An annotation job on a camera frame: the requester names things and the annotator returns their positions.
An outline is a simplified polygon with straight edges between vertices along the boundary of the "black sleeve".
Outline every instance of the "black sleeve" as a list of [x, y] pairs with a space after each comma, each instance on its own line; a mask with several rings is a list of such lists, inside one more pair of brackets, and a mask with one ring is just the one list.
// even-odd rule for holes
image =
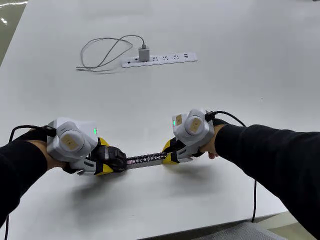
[[224, 126], [216, 152], [276, 195], [320, 239], [320, 133]]
[[19, 204], [21, 196], [46, 171], [47, 160], [41, 150], [24, 140], [0, 147], [0, 226]]

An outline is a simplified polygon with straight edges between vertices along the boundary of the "power outlet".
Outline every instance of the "power outlet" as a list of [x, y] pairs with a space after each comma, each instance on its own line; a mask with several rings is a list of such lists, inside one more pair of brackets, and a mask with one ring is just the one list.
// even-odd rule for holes
[[171, 53], [164, 55], [151, 55], [150, 61], [141, 62], [138, 57], [127, 57], [121, 61], [123, 68], [160, 65], [160, 64], [175, 64], [185, 62], [198, 61], [197, 56], [194, 52], [183, 52], [183, 53]]

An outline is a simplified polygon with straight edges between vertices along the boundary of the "tan label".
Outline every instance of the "tan label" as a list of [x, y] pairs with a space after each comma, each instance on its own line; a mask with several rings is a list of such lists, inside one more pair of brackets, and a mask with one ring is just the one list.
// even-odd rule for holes
[[193, 133], [196, 133], [200, 124], [201, 124], [201, 121], [198, 118], [193, 119], [191, 126], [190, 126], [190, 131]]
[[61, 141], [62, 141], [70, 150], [74, 150], [76, 147], [79, 146], [79, 145], [73, 140], [73, 138], [72, 138], [69, 134], [66, 134], [65, 136], [63, 136], [63, 138], [61, 138]]
[[175, 121], [176, 121], [177, 126], [182, 124], [182, 115], [180, 114], [180, 115], [176, 116]]

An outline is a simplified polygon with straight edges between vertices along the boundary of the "white plug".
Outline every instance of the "white plug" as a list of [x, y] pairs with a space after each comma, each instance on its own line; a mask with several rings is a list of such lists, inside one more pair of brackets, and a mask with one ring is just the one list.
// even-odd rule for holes
[[142, 44], [138, 49], [139, 61], [140, 62], [149, 62], [150, 61], [150, 49], [145, 44]]

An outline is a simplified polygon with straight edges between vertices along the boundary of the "white table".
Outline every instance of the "white table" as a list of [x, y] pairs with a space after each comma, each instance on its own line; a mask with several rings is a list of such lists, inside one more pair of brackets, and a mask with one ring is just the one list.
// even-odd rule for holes
[[[173, 136], [171, 116], [191, 108], [316, 131], [319, 8], [311, 0], [31, 0], [0, 69], [0, 143], [14, 126], [66, 116], [97, 121], [99, 135], [128, 156], [158, 152]], [[199, 61], [75, 71], [88, 40], [126, 34], [143, 36], [153, 54], [196, 52]], [[54, 169], [22, 197], [9, 238], [126, 240], [249, 219], [253, 184], [207, 156], [102, 178]], [[284, 211], [259, 185], [257, 217]]]

